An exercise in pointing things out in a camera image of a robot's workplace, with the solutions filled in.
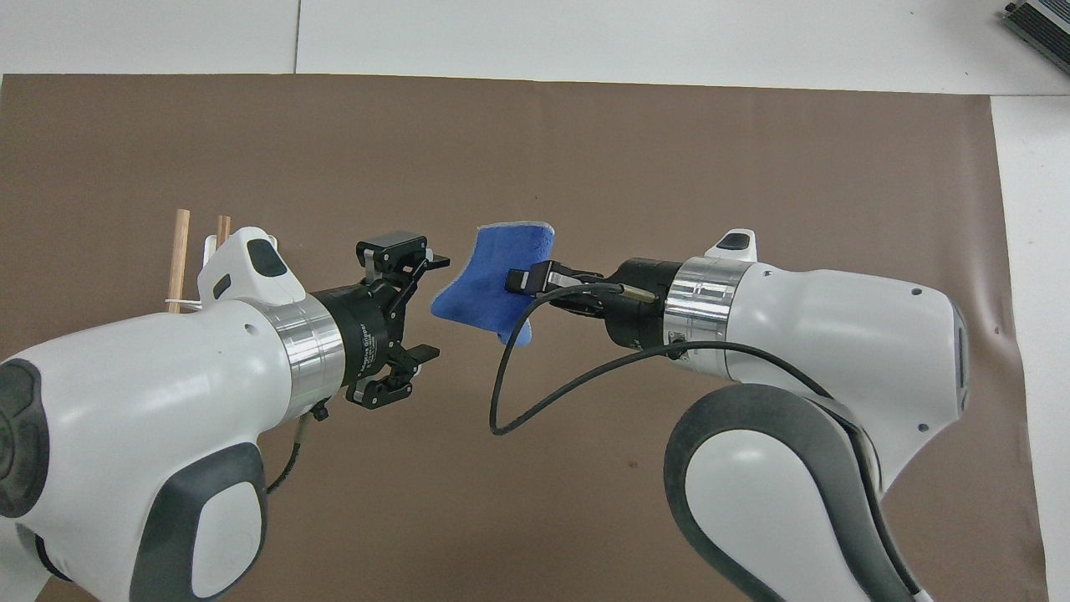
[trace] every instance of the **cable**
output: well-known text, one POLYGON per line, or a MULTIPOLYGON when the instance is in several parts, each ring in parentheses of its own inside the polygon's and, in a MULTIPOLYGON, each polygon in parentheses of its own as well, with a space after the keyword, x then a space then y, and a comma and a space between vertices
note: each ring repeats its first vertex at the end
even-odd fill
POLYGON ((293 450, 290 452, 290 460, 287 461, 286 467, 278 477, 272 481, 272 484, 268 485, 266 493, 271 495, 275 493, 275 490, 282 485, 282 481, 290 476, 290 472, 293 470, 293 465, 297 464, 297 456, 301 453, 301 444, 305 442, 305 433, 308 432, 308 425, 311 422, 311 413, 305 413, 297 420, 297 431, 293 434, 293 450))
POLYGON ((794 366, 788 364, 786 361, 774 356, 773 354, 759 350, 758 348, 751 348, 750 345, 744 345, 740 343, 729 343, 727 341, 684 341, 679 343, 670 343, 669 345, 661 345, 658 348, 651 348, 649 350, 644 350, 631 354, 630 356, 624 356, 623 358, 617 358, 615 360, 606 362, 600 367, 592 369, 586 373, 574 379, 572 381, 561 386, 556 391, 550 393, 544 398, 540 402, 528 410, 519 417, 517 417, 513 422, 509 422, 505 427, 498 426, 498 404, 499 398, 502 393, 502 384, 505 381, 505 369, 509 364, 509 357, 513 355, 513 349, 516 346, 517 339, 520 337, 520 331, 524 326, 524 322, 528 320, 532 313, 538 309, 539 306, 550 303, 554 298, 561 296, 566 296, 568 294, 575 294, 578 292, 612 292, 620 294, 624 290, 624 287, 620 283, 610 282, 595 282, 595 283, 580 283, 576 285, 565 285, 562 288, 554 289, 541 296, 536 297, 532 300, 531 305, 524 310, 520 319, 517 320, 516 326, 513 328, 513 334, 509 336, 509 342, 505 345, 505 352, 502 353, 502 361, 498 365, 498 377, 494 380, 494 391, 491 393, 490 398, 490 432, 494 435, 502 436, 516 428, 520 427, 524 422, 528 422, 536 414, 542 412, 553 402, 565 397, 572 390, 579 388, 584 383, 593 381, 607 372, 616 370, 622 367, 626 367, 630 364, 638 362, 640 360, 645 360, 646 358, 653 358, 656 356, 668 356, 674 352, 687 352, 690 350, 724 350, 728 352, 738 352, 740 354, 747 354, 755 358, 765 360, 773 366, 783 370, 788 374, 792 375, 802 385, 806 385, 808 389, 821 396, 822 398, 831 399, 832 397, 826 391, 821 385, 815 383, 812 379, 807 376, 802 371, 795 368, 794 366))

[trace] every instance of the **black circular cap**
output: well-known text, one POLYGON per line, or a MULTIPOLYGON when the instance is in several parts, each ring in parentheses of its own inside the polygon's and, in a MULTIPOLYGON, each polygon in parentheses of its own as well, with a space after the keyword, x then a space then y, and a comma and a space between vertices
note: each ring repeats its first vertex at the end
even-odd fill
POLYGON ((26 360, 0 365, 0 516, 18 519, 37 504, 48 475, 48 422, 41 373, 26 360))

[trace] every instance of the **silver metallic band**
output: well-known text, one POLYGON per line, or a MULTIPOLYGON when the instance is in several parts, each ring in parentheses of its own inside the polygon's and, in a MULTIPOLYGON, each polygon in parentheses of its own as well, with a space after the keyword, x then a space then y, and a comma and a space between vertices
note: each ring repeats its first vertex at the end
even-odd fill
MULTIPOLYGON (((736 287, 749 261, 723 257, 691 257, 676 272, 666 297, 666 343, 724 341, 736 287)), ((728 376, 724 352, 692 350, 681 357, 691 370, 728 376)))
POLYGON ((282 419, 286 422, 338 392, 346 375, 341 333, 311 294, 290 306, 255 307, 275 328, 290 359, 290 406, 282 419))

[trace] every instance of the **blue towel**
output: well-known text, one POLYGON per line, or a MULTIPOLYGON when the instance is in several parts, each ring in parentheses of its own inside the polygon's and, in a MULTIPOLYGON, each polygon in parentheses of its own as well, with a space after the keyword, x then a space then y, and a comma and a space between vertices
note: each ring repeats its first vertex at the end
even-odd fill
MULTIPOLYGON (((528 295, 505 290, 505 278, 510 268, 529 269, 549 259, 552 247, 553 226, 545 221, 479 226, 472 257, 457 279, 431 300, 431 314, 496 333, 504 345, 532 303, 528 295)), ((531 340, 532 327, 525 322, 517 345, 531 340)))

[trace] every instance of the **gray rubber trim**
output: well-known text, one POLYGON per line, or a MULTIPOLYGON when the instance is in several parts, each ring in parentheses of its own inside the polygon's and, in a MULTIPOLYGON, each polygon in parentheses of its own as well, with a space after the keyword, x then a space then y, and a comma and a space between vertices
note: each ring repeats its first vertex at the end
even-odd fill
MULTIPOLYGON (((706 537, 687 504, 684 481, 691 457, 710 437, 735 430, 774 437, 798 456, 817 485, 852 574, 874 602, 914 602, 877 531, 847 433, 813 403, 765 385, 738 385, 705 396, 684 413, 669 439, 666 495, 676 525, 700 556, 752 600, 783 602, 706 537)), ((876 522, 883 521, 878 516, 876 522)))
POLYGON ((0 365, 0 516, 18 519, 37 504, 48 453, 41 372, 26 360, 7 360, 0 365))
MULTIPOLYGON (((193 591, 194 544, 200 512, 208 500, 238 483, 251 483, 260 500, 260 557, 268 528, 264 469, 260 450, 239 444, 186 466, 164 483, 149 510, 131 580, 131 602, 201 602, 216 600, 233 584, 209 598, 193 591)), ((238 583, 245 576, 234 580, 238 583)))

